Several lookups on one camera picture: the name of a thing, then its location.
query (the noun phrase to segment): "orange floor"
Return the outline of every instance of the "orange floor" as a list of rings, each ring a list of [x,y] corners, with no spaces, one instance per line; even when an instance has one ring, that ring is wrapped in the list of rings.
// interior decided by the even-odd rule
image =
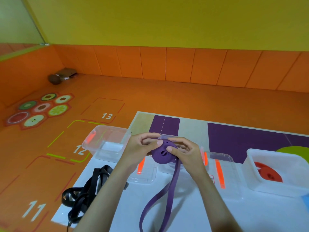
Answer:
[[[24,102],[52,104],[40,101],[49,93],[69,95],[65,113],[6,123]],[[99,123],[128,128],[143,111],[308,135],[308,104],[306,93],[93,75],[50,85],[1,112],[0,231],[65,231],[50,220],[90,160],[78,146]]]

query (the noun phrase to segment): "rolled purple strap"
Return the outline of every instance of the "rolled purple strap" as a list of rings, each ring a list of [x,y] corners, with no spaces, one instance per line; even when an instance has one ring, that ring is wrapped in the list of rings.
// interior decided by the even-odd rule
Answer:
[[[139,220],[139,230],[140,230],[140,232],[143,232],[142,224],[143,224],[143,221],[144,221],[146,214],[148,213],[148,211],[150,210],[152,205],[156,201],[161,199],[167,192],[168,192],[168,201],[166,203],[165,214],[164,214],[163,222],[162,222],[162,225],[159,229],[159,232],[163,232],[165,230],[165,227],[168,224],[168,220],[171,216],[175,187],[176,187],[176,183],[177,183],[177,179],[178,179],[179,171],[180,171],[180,160],[178,159],[178,157],[174,156],[173,154],[171,154],[170,152],[168,152],[166,150],[166,148],[168,146],[172,146],[172,147],[177,148],[176,145],[172,141],[170,141],[168,139],[163,139],[163,144],[160,147],[151,151],[152,158],[158,164],[168,164],[169,162],[171,162],[172,160],[174,160],[176,158],[176,165],[175,165],[175,171],[174,171],[171,182],[168,183],[159,193],[157,193],[146,204],[143,212],[141,213],[141,218]]]

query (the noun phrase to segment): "purple panel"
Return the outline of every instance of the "purple panel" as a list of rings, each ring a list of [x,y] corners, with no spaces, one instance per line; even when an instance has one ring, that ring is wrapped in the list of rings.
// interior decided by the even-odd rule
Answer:
[[[293,146],[309,147],[309,137],[293,134],[286,134],[286,137]]]
[[[161,134],[178,136],[179,118],[165,117]]]
[[[208,123],[211,152],[232,156],[235,163],[245,161],[249,148],[276,151],[291,146],[282,133]]]
[[[154,116],[152,124],[150,126],[149,132],[151,133],[161,133],[165,116]]]

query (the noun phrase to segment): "person's left hand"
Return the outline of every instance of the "person's left hand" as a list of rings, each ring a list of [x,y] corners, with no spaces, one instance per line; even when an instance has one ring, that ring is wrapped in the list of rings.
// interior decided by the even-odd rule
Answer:
[[[159,136],[159,133],[142,133],[131,136],[117,165],[128,168],[128,171],[132,173],[145,156],[150,154],[150,151],[163,144],[163,140],[152,139]]]

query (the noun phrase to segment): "tangled black strap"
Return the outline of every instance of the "tangled black strap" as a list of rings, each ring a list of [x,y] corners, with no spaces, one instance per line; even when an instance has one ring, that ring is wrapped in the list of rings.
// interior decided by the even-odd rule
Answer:
[[[100,182],[98,185],[99,191],[103,184],[107,181],[107,178],[110,176],[112,171],[113,169],[108,165],[104,165],[104,167],[100,169],[95,168],[93,170],[92,177],[88,179],[83,187],[71,187],[62,193],[61,203],[72,208],[68,213],[69,223],[67,226],[67,231],[69,226],[80,221],[83,216],[79,217],[79,213],[85,213],[96,197],[95,193],[98,185],[98,177],[100,177]]]

